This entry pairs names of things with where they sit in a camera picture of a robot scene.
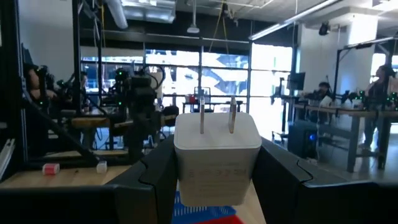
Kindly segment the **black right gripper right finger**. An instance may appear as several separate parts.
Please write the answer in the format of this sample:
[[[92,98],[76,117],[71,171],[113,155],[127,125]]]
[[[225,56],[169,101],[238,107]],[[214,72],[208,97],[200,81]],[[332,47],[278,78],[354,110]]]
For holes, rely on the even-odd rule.
[[[267,223],[345,223],[334,195],[321,189],[345,181],[262,139],[252,181]]]

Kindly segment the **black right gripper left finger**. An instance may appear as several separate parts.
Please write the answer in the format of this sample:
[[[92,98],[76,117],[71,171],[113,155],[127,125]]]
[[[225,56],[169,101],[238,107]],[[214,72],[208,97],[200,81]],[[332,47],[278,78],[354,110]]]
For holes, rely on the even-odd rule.
[[[118,223],[170,223],[177,179],[174,137],[170,135],[107,183],[113,188]]]

